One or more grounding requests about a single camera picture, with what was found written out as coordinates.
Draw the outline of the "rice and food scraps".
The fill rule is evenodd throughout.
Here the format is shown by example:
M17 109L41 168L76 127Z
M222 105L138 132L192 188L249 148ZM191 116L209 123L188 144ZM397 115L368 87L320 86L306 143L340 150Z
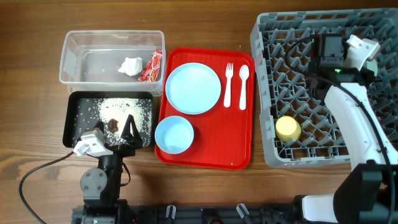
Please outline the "rice and food scraps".
M137 98L82 98L78 101L73 125L72 144L83 133L93 129L98 121L104 123L104 134L109 146L121 144L127 117L132 115L136 128L147 147L152 141L152 100Z

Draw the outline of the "light blue bowl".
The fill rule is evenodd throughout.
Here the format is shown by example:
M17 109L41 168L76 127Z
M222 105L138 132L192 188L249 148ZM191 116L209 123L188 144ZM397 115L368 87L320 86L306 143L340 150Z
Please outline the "light blue bowl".
M169 116L155 129L156 145L167 154L185 152L192 145L193 139L193 126L181 116Z

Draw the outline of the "white napkin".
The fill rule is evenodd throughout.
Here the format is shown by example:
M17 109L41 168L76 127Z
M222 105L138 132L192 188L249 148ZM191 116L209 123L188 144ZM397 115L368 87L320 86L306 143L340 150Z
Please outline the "white napkin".
M130 77L136 76L142 72L142 61L143 59L140 57L136 58L126 57L121 67L118 69L118 72L124 73Z

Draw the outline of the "red ketchup packet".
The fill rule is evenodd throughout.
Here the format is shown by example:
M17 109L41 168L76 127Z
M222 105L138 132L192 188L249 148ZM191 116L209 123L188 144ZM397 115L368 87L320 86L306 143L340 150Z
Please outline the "red ketchup packet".
M155 50L137 81L155 82L160 72L160 61L162 56L163 52L161 50Z

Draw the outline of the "light blue plate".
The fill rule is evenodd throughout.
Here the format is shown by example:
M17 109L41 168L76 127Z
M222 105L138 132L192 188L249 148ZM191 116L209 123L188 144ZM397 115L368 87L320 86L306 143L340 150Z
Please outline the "light blue plate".
M216 72L202 63L185 63L171 71L165 84L168 102L179 112L196 115L209 111L221 95Z

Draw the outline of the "white plastic fork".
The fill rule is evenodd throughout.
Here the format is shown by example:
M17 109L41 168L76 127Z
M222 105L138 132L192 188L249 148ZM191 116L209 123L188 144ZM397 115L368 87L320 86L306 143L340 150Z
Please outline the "white plastic fork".
M233 77L233 63L227 63L225 75L226 88L224 93L223 105L225 108L229 108L231 106L231 79Z

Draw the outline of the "white plastic spoon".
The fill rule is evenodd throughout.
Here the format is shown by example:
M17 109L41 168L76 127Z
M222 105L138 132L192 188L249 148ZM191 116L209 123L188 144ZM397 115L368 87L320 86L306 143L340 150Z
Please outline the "white plastic spoon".
M241 92L239 98L239 109L246 109L246 81L249 78L249 67L247 65L243 65L239 70L239 77L241 79Z

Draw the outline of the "yellow plastic cup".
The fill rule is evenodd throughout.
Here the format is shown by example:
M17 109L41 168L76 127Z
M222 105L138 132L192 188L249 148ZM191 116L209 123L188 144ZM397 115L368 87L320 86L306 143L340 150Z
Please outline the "yellow plastic cup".
M297 140L301 135L301 130L298 121L291 116L282 116L275 123L276 135L283 142Z

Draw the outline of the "mint green bowl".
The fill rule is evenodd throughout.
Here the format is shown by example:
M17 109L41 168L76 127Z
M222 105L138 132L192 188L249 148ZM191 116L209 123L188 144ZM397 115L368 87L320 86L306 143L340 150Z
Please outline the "mint green bowl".
M367 61L367 62L366 62L366 68L367 68L368 70L373 71L375 77L377 76L378 67L377 67L377 62L376 62L375 59L372 60L372 61Z

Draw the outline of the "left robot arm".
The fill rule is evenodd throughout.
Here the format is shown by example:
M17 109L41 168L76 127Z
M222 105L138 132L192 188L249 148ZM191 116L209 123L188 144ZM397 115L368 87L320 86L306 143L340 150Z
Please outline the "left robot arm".
M121 174L128 168L123 159L136 155L136 150L143 147L143 141L136 128L133 115L128 115L121 134L122 144L111 147L110 155L98 157L98 166L86 171L80 187L83 192L82 210L72 212L72 224L128 224L136 223L137 218L126 200L119 198L124 186Z

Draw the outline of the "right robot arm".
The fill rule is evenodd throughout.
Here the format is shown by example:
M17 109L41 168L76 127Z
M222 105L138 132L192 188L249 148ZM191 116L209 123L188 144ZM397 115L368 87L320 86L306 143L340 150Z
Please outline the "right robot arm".
M302 38L312 46L307 87L334 117L351 162L351 173L333 194L298 196L303 220L322 223L397 223L397 150L368 98L377 73L366 67L379 42L339 34Z

